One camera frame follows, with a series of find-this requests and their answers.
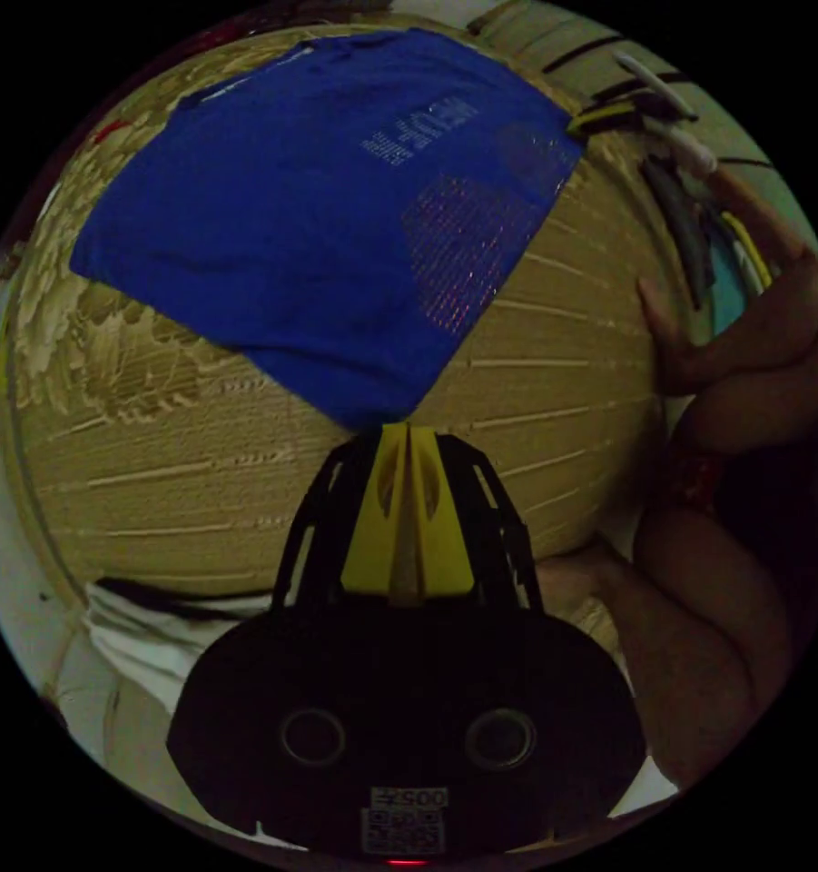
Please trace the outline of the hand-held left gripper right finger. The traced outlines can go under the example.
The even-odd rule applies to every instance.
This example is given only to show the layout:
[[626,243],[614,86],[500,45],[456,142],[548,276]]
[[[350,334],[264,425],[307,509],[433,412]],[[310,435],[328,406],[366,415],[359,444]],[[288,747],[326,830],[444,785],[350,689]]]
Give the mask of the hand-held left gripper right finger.
[[437,434],[408,428],[416,552],[424,597],[467,597],[474,577]]

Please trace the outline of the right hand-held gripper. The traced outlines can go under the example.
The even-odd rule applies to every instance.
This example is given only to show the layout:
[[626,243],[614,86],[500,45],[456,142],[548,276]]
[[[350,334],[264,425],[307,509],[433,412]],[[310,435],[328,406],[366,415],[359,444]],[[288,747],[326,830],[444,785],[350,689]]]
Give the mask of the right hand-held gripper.
[[615,131],[634,132],[639,129],[639,117],[628,116],[635,111],[644,118],[664,124],[699,121],[699,113],[665,82],[646,84],[629,95],[628,101],[589,107],[571,123],[572,135],[599,135]]

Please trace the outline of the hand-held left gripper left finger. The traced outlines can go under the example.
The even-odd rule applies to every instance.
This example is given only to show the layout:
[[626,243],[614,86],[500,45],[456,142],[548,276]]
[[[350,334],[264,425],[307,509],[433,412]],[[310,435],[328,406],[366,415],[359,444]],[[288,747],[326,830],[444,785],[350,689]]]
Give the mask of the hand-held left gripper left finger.
[[369,467],[340,583],[346,591],[388,591],[395,567],[405,490],[409,426],[389,424],[372,440]]

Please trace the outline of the person's right hand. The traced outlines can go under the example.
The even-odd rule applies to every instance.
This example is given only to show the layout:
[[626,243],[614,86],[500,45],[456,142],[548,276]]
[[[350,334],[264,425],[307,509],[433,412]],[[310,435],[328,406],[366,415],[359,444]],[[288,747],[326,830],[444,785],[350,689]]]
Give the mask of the person's right hand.
[[751,191],[743,180],[720,162],[705,177],[704,184],[714,200],[731,212],[743,208],[750,199]]

